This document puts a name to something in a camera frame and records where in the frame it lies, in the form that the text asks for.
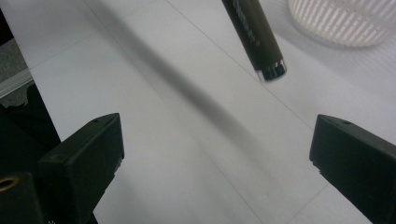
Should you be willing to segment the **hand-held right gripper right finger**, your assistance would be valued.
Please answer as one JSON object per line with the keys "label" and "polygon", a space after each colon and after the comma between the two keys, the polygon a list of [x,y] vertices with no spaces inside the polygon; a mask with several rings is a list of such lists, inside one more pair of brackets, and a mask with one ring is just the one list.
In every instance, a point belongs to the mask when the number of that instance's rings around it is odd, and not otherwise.
{"label": "hand-held right gripper right finger", "polygon": [[317,116],[309,160],[373,224],[396,224],[396,146],[336,117]]}

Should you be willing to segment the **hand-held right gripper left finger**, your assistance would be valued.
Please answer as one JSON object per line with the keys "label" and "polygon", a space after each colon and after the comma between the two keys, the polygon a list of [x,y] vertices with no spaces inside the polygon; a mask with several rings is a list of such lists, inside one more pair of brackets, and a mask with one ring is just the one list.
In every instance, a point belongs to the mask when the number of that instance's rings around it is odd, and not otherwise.
{"label": "hand-held right gripper left finger", "polygon": [[91,120],[38,161],[49,219],[86,224],[124,158],[120,115]]}

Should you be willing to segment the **white plastic basket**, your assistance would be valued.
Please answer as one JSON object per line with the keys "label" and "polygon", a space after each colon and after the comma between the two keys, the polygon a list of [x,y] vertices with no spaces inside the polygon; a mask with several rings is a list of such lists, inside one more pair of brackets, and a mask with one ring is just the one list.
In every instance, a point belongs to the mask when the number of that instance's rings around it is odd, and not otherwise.
{"label": "white plastic basket", "polygon": [[289,0],[290,15],[312,35],[352,48],[396,33],[396,0]]}

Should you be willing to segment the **black kitchen knife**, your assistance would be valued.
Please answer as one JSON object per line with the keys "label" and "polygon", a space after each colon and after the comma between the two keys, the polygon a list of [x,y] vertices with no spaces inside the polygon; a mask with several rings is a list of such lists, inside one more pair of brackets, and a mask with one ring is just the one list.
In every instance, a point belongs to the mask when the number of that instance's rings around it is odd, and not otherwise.
{"label": "black kitchen knife", "polygon": [[287,73],[284,57],[259,0],[221,0],[260,81]]}

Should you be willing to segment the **aluminium rail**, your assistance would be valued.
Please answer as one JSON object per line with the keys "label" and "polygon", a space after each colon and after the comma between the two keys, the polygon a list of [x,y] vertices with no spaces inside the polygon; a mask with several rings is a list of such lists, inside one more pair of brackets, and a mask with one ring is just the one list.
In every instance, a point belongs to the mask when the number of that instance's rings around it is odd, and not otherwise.
{"label": "aluminium rail", "polygon": [[15,90],[33,81],[33,77],[28,69],[20,71],[18,74],[0,82],[0,99],[8,96]]}

